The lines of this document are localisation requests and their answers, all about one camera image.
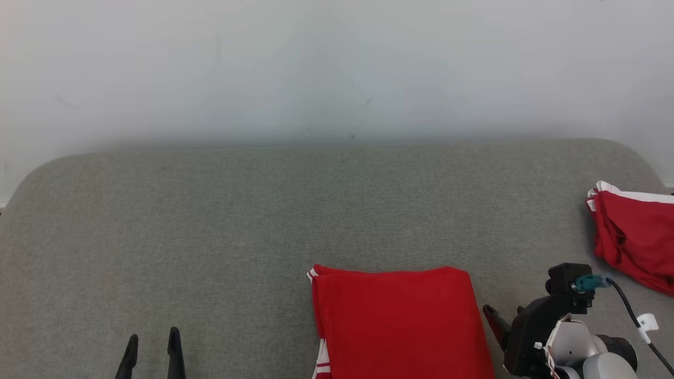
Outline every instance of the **folded red shirt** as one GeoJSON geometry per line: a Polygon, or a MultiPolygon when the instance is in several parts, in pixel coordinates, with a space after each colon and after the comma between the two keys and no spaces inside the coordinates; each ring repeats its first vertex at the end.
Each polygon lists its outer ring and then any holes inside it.
{"type": "Polygon", "coordinates": [[[625,192],[605,181],[588,193],[594,254],[642,285],[674,296],[674,196],[625,192]]]}
{"type": "Polygon", "coordinates": [[[321,338],[315,379],[494,378],[467,272],[316,265],[307,276],[321,338]]]}

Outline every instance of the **cable connector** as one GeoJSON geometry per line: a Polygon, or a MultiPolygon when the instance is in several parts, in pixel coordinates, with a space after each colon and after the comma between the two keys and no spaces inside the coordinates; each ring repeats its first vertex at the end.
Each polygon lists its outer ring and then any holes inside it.
{"type": "Polygon", "coordinates": [[[611,284],[607,282],[607,279],[610,278],[611,275],[606,272],[599,275],[579,276],[576,278],[576,282],[571,284],[571,288],[578,293],[594,291],[597,288],[608,288],[611,284]]]}

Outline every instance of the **black cable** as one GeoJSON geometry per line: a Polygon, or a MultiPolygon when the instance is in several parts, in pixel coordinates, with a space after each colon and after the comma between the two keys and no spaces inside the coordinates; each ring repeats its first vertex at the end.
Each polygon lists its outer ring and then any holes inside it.
{"type": "MultiPolygon", "coordinates": [[[[623,290],[620,288],[618,283],[613,281],[613,279],[606,278],[606,282],[609,283],[610,285],[615,288],[616,291],[618,291],[618,295],[620,295],[620,298],[623,300],[623,303],[625,304],[625,308],[627,308],[627,312],[630,314],[630,318],[632,319],[632,322],[634,325],[639,329],[641,325],[639,324],[639,320],[636,319],[636,316],[634,315],[634,311],[632,310],[632,306],[630,305],[630,302],[627,300],[627,296],[625,296],[625,293],[623,290]]],[[[651,350],[653,350],[653,353],[660,359],[660,361],[665,365],[669,373],[674,376],[674,368],[669,364],[669,362],[663,357],[662,354],[660,354],[660,351],[653,345],[653,343],[649,343],[648,347],[650,347],[651,350]]]]}

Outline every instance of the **crumpled red cloth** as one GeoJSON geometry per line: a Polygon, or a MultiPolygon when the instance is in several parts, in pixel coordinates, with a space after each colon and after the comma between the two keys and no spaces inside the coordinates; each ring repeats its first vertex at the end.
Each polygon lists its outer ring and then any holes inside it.
{"type": "Polygon", "coordinates": [[[674,296],[674,196],[625,192],[599,181],[586,203],[596,223],[594,254],[674,296]]]}
{"type": "Polygon", "coordinates": [[[494,378],[467,272],[315,265],[307,276],[321,338],[313,378],[494,378]]]}

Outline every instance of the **gray fabric surface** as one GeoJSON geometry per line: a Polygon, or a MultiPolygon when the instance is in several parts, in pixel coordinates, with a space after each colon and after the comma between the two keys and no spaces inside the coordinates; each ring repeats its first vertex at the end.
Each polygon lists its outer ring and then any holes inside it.
{"type": "MultiPolygon", "coordinates": [[[[112,378],[132,333],[134,377],[165,377],[178,326],[191,379],[309,379],[314,263],[454,266],[480,306],[512,318],[546,294],[550,266],[606,269],[584,206],[599,179],[665,192],[638,155],[603,140],[61,158],[0,216],[2,377],[112,378]]],[[[652,340],[674,361],[674,299],[616,280],[637,313],[656,314],[652,340]]],[[[629,339],[640,378],[666,377],[614,290],[594,304],[590,330],[629,339]]]]}

